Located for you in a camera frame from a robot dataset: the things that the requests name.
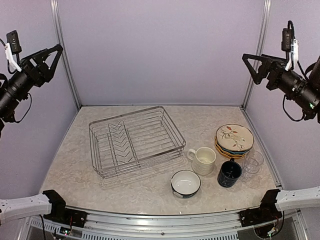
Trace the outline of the beige patterned plate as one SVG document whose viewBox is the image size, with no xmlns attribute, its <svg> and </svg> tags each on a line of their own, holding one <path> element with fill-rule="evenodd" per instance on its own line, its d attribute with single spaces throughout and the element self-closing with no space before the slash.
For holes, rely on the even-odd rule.
<svg viewBox="0 0 320 240">
<path fill-rule="evenodd" d="M 239 124 L 225 124 L 216 131 L 216 141 L 224 149 L 232 152 L 250 150 L 255 142 L 252 132 Z"/>
</svg>

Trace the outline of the blue dotted plate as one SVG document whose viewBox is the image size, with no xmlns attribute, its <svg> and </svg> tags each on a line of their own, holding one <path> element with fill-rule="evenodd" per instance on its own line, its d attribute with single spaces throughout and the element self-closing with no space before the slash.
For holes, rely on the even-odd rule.
<svg viewBox="0 0 320 240">
<path fill-rule="evenodd" d="M 245 153 L 247 153 L 247 152 L 252 150 L 252 148 L 250 148 L 250 149 L 247 149 L 247 150 L 244 150 L 244 151 L 235 151 L 235 150 L 229 150 L 229 149 L 223 148 L 218 142 L 215 142 L 215 144 L 218 147 L 220 147 L 223 151 L 231 153 L 231 154 L 235 154 L 235 155 L 245 154 Z"/>
</svg>

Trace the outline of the clear drinking glass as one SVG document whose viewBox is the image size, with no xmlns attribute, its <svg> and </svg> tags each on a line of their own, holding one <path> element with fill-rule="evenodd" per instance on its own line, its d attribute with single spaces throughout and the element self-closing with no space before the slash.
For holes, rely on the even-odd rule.
<svg viewBox="0 0 320 240">
<path fill-rule="evenodd" d="M 260 170 L 259 163 L 254 158 L 246 159 L 242 164 L 242 174 L 240 181 L 247 182 L 253 175 L 257 174 Z"/>
<path fill-rule="evenodd" d="M 256 150 L 250 150 L 245 155 L 244 167 L 256 170 L 264 163 L 264 156 Z"/>
</svg>

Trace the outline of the yellow dotted plate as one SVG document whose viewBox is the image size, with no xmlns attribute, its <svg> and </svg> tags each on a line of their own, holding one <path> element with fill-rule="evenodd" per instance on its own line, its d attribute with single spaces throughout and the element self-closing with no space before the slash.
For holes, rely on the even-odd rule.
<svg viewBox="0 0 320 240">
<path fill-rule="evenodd" d="M 225 152 L 226 154 L 231 154 L 231 153 L 229 153 L 229 152 L 227 152 L 227 151 L 223 151 L 219 146 L 217 146 L 217 145 L 215 145 L 215 147 L 216 147 L 216 149 L 219 149 L 220 151 L 222 151 L 222 152 Z"/>
<path fill-rule="evenodd" d="M 246 154 L 238 155 L 238 154 L 225 153 L 223 151 L 220 151 L 218 148 L 216 150 L 221 156 L 223 156 L 225 158 L 229 158 L 229 159 L 234 158 L 235 160 L 240 160 L 240 159 L 243 159 L 246 156 Z"/>
</svg>

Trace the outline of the yellow dotted plate front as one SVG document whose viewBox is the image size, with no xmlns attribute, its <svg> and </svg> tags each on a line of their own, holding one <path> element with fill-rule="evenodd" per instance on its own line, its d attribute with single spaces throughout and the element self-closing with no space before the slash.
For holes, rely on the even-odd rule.
<svg viewBox="0 0 320 240">
<path fill-rule="evenodd" d="M 234 158 L 235 160 L 240 160 L 240 159 L 243 159 L 246 156 L 246 154 L 238 155 L 238 154 L 225 153 L 223 151 L 220 151 L 218 148 L 216 150 L 221 156 L 223 156 L 225 158 L 229 158 L 229 159 Z"/>
</svg>

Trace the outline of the dark blue mug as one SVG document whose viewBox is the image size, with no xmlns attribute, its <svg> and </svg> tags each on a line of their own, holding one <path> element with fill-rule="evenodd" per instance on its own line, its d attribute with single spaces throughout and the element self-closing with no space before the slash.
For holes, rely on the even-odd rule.
<svg viewBox="0 0 320 240">
<path fill-rule="evenodd" d="M 224 188 L 230 188 L 240 178 L 242 172 L 242 167 L 232 157 L 221 165 L 217 176 L 218 184 Z"/>
</svg>

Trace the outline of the white ribbed mug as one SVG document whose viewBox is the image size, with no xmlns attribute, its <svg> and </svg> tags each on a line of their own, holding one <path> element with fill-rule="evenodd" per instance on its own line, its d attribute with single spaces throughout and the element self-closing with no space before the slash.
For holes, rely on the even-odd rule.
<svg viewBox="0 0 320 240">
<path fill-rule="evenodd" d="M 216 152 L 209 147 L 200 147 L 197 150 L 189 149 L 186 154 L 191 161 L 192 170 L 201 176 L 210 174 L 215 166 Z"/>
</svg>

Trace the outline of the blue white bowl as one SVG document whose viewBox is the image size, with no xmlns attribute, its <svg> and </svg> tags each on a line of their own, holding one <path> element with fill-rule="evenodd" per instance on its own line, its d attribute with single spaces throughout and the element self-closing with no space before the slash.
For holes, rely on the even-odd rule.
<svg viewBox="0 0 320 240">
<path fill-rule="evenodd" d="M 180 170 L 170 180 L 173 194 L 181 199 L 193 197 L 201 188 L 200 177 L 191 170 Z"/>
</svg>

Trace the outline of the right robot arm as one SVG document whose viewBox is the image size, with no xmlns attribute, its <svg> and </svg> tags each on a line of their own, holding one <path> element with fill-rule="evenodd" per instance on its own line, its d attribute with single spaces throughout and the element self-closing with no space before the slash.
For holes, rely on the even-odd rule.
<svg viewBox="0 0 320 240">
<path fill-rule="evenodd" d="M 302 210 L 318 224 L 320 187 L 293 187 L 299 180 L 320 176 L 320 125 L 317 123 L 315 130 L 299 125 L 320 116 L 320 79 L 306 80 L 293 70 L 286 70 L 284 58 L 244 54 L 242 60 L 256 85 L 267 79 L 266 88 L 280 90 L 284 101 L 296 103 L 302 109 L 302 119 L 290 122 L 280 118 L 265 94 L 254 94 L 249 101 L 245 111 L 281 189 L 268 190 L 258 208 L 242 211 L 241 222 L 249 226 L 273 216 L 282 217 L 287 210 Z"/>
</svg>

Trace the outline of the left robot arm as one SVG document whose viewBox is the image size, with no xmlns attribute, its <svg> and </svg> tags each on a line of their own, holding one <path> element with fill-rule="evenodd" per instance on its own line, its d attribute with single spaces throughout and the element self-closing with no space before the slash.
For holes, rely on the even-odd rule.
<svg viewBox="0 0 320 240">
<path fill-rule="evenodd" d="M 26 56 L 20 61 L 17 72 L 6 79 L 0 88 L 0 124 L 14 124 L 15 109 L 23 100 L 30 100 L 38 93 L 35 110 L 25 123 L 9 133 L 10 143 L 0 151 L 0 168 L 14 173 L 15 183 L 26 187 L 24 194 L 0 202 L 0 222 L 6 224 L 31 216 L 53 216 L 63 223 L 70 218 L 70 211 L 62 197 L 54 190 L 39 192 L 50 164 L 63 139 L 65 131 L 76 115 L 71 94 L 63 76 L 48 84 L 58 74 L 57 65 L 63 47 L 57 44 Z"/>
</svg>

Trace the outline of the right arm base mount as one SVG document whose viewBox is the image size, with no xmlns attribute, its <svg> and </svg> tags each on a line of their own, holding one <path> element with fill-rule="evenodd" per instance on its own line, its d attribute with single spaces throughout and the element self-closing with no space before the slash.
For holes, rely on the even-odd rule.
<svg viewBox="0 0 320 240">
<path fill-rule="evenodd" d="M 282 212 L 271 208 L 248 208 L 239 212 L 242 227 L 259 225 L 282 217 Z"/>
</svg>

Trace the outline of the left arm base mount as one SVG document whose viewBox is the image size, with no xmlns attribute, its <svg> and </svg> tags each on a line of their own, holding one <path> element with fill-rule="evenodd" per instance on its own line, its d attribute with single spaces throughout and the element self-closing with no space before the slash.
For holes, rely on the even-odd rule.
<svg viewBox="0 0 320 240">
<path fill-rule="evenodd" d="M 87 221 L 88 213 L 81 210 L 64 208 L 50 214 L 45 214 L 43 217 L 56 223 L 68 225 L 70 227 L 84 228 Z"/>
</svg>

